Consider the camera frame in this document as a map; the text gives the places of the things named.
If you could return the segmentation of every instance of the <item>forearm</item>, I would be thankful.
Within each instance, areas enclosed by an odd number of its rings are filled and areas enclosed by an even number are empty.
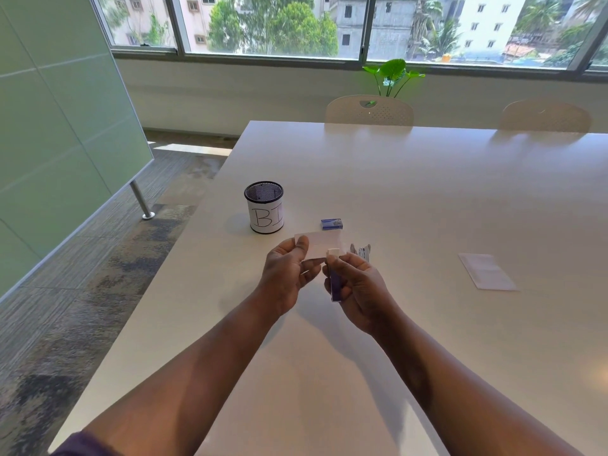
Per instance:
[[[192,455],[278,319],[254,292],[86,430],[127,456]]]
[[[375,336],[452,456],[580,455],[396,308]]]

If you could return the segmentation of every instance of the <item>chair backrest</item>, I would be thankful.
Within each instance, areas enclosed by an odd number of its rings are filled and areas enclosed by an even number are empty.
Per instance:
[[[405,102],[391,97],[345,96],[330,102],[325,111],[325,122],[413,126],[414,110]]]
[[[498,129],[587,133],[592,121],[581,107],[551,99],[526,99],[502,111]]]

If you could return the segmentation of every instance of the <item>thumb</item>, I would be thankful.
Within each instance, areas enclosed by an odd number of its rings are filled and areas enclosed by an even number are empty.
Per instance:
[[[306,258],[306,253],[308,252],[308,237],[306,235],[302,235],[298,239],[298,243],[295,244],[295,248],[289,252],[295,256],[298,261],[302,262],[304,258]]]
[[[339,276],[346,278],[350,282],[356,282],[361,278],[361,272],[359,269],[354,268],[350,264],[344,262],[336,256],[327,256],[327,265],[330,269],[337,273]]]

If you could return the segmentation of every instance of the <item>floor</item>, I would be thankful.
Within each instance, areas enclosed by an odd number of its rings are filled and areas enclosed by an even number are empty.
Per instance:
[[[125,189],[0,305],[1,455],[47,454],[225,160],[153,152],[137,183],[154,219]]]

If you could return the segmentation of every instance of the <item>metal leg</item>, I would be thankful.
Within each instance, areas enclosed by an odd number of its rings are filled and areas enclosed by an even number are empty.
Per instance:
[[[135,198],[137,198],[139,206],[141,206],[141,208],[143,210],[142,219],[144,221],[148,221],[148,220],[152,219],[154,217],[154,213],[152,211],[150,211],[150,209],[148,208],[148,205],[146,204],[146,200],[143,199],[142,191],[139,189],[139,185],[137,185],[137,183],[134,180],[131,181],[131,183],[129,185],[131,186],[131,189],[132,189],[133,193],[135,194]]]

